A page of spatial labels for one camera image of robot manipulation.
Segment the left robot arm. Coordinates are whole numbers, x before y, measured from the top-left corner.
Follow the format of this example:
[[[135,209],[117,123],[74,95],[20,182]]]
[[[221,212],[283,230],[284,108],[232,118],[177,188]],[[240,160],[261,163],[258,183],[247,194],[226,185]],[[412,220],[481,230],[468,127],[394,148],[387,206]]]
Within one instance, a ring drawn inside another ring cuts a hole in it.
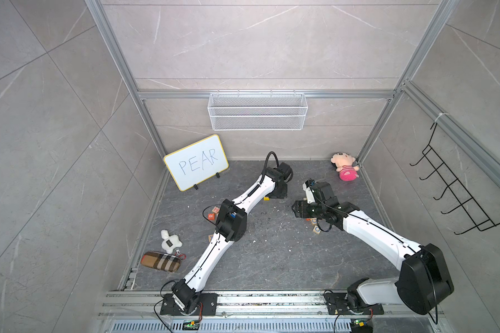
[[[266,167],[258,180],[232,201],[224,200],[215,220],[215,233],[203,255],[191,271],[172,286],[172,297],[179,311],[191,314],[207,280],[222,255],[239,241],[247,230],[248,213],[265,197],[286,198],[293,169],[282,162],[275,168]]]

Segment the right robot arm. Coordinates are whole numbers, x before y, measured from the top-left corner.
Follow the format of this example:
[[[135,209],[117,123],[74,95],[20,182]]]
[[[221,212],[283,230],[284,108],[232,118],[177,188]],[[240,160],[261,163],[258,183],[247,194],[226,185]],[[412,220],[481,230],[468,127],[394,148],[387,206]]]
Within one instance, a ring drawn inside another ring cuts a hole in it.
[[[327,182],[313,179],[303,184],[304,200],[295,201],[297,218],[325,221],[331,228],[357,237],[383,255],[398,270],[397,277],[360,279],[345,299],[350,311],[361,313],[372,305],[405,305],[425,315],[453,294],[455,288],[443,252],[434,244],[425,246],[391,231],[359,207],[339,202]]]

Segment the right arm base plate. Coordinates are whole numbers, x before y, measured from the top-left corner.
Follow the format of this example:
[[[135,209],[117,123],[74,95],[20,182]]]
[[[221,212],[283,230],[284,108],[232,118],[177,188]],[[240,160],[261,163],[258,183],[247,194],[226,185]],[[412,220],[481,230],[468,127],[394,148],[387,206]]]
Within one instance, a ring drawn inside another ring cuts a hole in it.
[[[383,315],[381,304],[368,305],[355,292],[325,290],[323,297],[330,315]]]

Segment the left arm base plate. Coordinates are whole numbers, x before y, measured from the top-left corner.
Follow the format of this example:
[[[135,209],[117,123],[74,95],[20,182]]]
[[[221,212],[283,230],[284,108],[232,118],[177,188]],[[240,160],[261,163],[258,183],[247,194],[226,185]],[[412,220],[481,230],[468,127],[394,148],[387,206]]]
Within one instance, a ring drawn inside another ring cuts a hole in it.
[[[198,316],[201,312],[203,316],[215,316],[218,296],[218,294],[213,293],[201,294],[194,310],[187,314],[176,304],[172,294],[166,294],[163,301],[156,306],[156,313],[172,316]]]

